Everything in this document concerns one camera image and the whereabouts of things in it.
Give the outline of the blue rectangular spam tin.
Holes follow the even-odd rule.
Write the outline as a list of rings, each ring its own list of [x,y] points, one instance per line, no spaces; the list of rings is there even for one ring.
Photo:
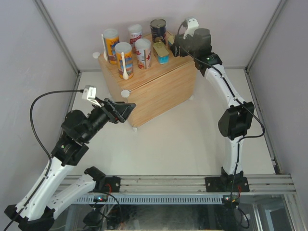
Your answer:
[[[168,47],[171,48],[171,46],[174,44],[174,41],[175,41],[175,36],[174,35],[171,35],[167,38],[167,44],[168,44]]]

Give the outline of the teal rectangular tin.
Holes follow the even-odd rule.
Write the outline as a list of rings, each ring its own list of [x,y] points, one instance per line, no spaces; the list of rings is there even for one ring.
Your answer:
[[[163,42],[155,42],[153,44],[153,50],[159,64],[166,64],[169,62],[169,51]]]

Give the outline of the silver round tin can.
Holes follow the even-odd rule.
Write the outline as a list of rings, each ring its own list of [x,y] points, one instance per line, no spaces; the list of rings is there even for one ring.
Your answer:
[[[167,43],[166,21],[164,19],[154,19],[150,22],[150,29],[153,43]]]

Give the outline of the orange can with white spoon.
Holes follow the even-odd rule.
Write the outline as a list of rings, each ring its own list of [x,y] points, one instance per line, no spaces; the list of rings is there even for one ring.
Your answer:
[[[126,42],[115,45],[117,68],[120,78],[128,80],[133,77],[132,46]]]

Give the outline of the white red tall can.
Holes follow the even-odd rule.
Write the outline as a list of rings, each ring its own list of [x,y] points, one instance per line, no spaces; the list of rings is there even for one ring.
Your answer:
[[[142,26],[134,24],[128,27],[129,43],[134,48],[135,42],[142,38]]]

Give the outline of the orange tall can with spoon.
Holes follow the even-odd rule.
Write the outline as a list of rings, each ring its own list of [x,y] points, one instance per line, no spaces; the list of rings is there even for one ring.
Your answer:
[[[103,31],[102,35],[104,53],[103,56],[110,64],[117,64],[115,46],[119,43],[118,31],[109,28]]]

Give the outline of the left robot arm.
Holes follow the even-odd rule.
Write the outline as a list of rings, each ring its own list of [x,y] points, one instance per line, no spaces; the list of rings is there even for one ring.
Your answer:
[[[7,206],[4,213],[11,221],[17,222],[22,231],[48,231],[76,199],[87,192],[103,192],[106,175],[96,167],[89,167],[77,181],[55,193],[88,151],[87,145],[98,131],[108,122],[124,123],[135,107],[135,103],[114,102],[106,98],[94,105],[88,115],[80,110],[69,112],[44,172],[29,193],[19,203]]]

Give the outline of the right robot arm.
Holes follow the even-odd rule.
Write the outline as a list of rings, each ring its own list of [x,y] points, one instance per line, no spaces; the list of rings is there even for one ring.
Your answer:
[[[192,35],[177,33],[173,46],[176,56],[193,58],[196,69],[209,81],[224,103],[225,112],[218,121],[218,129],[226,139],[220,181],[223,190],[232,192],[244,180],[241,148],[252,124],[254,104],[246,102],[230,83],[222,60],[212,52],[208,29],[196,29]]]

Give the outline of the wooden box counter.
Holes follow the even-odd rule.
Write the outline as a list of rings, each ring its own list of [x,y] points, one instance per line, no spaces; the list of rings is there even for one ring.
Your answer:
[[[113,100],[136,104],[128,118],[134,128],[188,100],[194,92],[197,70],[190,56],[170,53],[166,64],[153,56],[147,70],[139,69],[133,56],[134,75],[129,80],[121,79],[117,65],[108,63],[102,54],[98,62]]]

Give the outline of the black left base bracket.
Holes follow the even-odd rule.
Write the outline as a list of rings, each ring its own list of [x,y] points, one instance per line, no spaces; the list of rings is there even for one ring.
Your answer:
[[[95,181],[94,188],[91,193],[118,193],[120,191],[121,178],[117,176],[105,177],[99,181]]]

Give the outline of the black base bracket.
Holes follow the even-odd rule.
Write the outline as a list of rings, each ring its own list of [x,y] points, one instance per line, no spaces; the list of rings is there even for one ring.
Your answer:
[[[118,193],[120,191],[121,178],[117,176],[105,177],[99,181],[95,181],[94,188],[91,193]]]
[[[206,191],[209,193],[231,192],[250,192],[247,177],[238,178],[233,182],[232,179],[223,180],[222,177],[205,177]]]

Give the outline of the black right base bracket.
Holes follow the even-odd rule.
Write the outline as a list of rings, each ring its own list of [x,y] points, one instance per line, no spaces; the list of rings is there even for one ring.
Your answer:
[[[231,192],[250,192],[247,177],[238,178],[233,182],[232,179],[223,180],[222,177],[205,177],[206,191],[209,193]]]

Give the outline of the aluminium frame rail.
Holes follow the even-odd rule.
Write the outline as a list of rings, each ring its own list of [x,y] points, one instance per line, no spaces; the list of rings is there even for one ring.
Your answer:
[[[290,175],[247,175],[249,194],[295,193]],[[207,176],[121,176],[121,194],[202,194],[212,184]]]

